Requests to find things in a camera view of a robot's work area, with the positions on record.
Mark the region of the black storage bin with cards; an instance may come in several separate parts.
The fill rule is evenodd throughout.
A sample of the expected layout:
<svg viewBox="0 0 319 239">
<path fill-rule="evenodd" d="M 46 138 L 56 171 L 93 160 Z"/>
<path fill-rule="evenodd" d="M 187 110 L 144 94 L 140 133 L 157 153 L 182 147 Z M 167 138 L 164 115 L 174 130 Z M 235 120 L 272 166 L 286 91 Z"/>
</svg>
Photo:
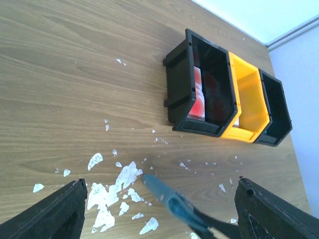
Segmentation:
<svg viewBox="0 0 319 239">
<path fill-rule="evenodd" d="M 239 112 L 228 51 L 186 29 L 163 65 L 172 129 L 221 137 Z"/>
</svg>

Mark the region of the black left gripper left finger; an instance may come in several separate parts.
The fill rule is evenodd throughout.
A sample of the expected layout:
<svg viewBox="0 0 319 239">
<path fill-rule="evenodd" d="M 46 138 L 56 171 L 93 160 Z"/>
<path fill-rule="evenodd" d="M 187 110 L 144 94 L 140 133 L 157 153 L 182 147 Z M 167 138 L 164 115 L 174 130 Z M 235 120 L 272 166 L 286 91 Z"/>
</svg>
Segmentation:
<svg viewBox="0 0 319 239">
<path fill-rule="evenodd" d="M 87 186 L 72 181 L 0 225 L 2 239 L 78 239 L 85 220 Z"/>
</svg>

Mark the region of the yellow storage bin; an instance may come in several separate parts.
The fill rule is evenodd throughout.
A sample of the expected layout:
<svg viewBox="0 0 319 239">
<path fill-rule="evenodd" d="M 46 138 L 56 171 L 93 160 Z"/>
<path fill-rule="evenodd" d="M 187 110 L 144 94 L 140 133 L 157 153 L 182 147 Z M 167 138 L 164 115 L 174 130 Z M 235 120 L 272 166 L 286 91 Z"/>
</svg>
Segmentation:
<svg viewBox="0 0 319 239">
<path fill-rule="evenodd" d="M 259 68 L 228 54 L 237 112 L 221 138 L 254 143 L 270 123 Z"/>
</svg>

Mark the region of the red white card stack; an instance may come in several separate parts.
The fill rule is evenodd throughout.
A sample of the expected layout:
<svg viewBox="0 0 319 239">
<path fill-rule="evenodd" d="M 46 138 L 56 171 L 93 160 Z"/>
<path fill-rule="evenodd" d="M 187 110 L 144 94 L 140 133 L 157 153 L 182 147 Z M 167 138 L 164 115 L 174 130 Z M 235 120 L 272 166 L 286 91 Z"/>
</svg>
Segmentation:
<svg viewBox="0 0 319 239">
<path fill-rule="evenodd" d="M 205 100 L 202 91 L 201 71 L 196 66 L 194 66 L 194 76 L 196 100 L 187 117 L 191 119 L 205 121 Z"/>
</svg>

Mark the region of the teal leather card holder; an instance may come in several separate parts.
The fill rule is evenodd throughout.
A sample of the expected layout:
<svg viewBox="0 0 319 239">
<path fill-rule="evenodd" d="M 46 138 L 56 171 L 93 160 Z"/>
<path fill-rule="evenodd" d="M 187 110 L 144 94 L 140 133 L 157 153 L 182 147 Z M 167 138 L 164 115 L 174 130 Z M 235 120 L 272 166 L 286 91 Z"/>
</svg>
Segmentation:
<svg viewBox="0 0 319 239">
<path fill-rule="evenodd" d="M 143 175 L 142 182 L 174 217 L 195 230 L 208 231 L 208 224 L 195 213 L 196 207 L 183 194 L 151 174 Z"/>
</svg>

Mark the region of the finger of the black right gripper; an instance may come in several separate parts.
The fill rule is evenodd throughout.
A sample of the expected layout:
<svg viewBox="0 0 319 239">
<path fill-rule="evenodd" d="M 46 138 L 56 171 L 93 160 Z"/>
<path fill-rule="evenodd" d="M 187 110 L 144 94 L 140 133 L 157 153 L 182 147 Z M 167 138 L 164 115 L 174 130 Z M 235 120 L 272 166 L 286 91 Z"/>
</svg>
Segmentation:
<svg viewBox="0 0 319 239">
<path fill-rule="evenodd" d="M 216 229 L 217 231 L 221 232 L 222 234 L 229 237 L 230 239 L 240 238 L 239 227 L 237 225 L 219 221 L 213 217 L 210 217 L 202 213 L 197 208 L 194 208 L 193 211 L 197 216 L 199 216 L 204 221 L 205 230 L 198 230 L 193 227 L 191 228 L 201 239 L 216 238 L 214 234 L 209 230 L 210 228 Z"/>
</svg>

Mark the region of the black storage bin with holders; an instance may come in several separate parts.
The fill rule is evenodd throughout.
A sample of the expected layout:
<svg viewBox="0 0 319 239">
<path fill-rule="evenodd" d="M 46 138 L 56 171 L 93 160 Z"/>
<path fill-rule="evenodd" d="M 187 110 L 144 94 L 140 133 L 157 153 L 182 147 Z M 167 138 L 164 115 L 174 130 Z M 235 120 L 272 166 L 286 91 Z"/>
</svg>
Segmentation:
<svg viewBox="0 0 319 239">
<path fill-rule="evenodd" d="M 293 129 L 283 84 L 274 76 L 259 70 L 270 122 L 254 141 L 276 147 Z"/>
</svg>

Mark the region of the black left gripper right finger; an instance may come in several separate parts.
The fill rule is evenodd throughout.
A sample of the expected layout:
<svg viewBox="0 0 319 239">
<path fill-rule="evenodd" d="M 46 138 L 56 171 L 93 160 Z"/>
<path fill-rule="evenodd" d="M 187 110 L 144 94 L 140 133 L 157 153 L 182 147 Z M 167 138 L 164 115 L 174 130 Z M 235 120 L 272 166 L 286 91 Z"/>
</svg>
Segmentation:
<svg viewBox="0 0 319 239">
<path fill-rule="evenodd" d="M 235 194 L 238 227 L 243 239 L 317 239 L 319 220 L 248 178 Z"/>
</svg>

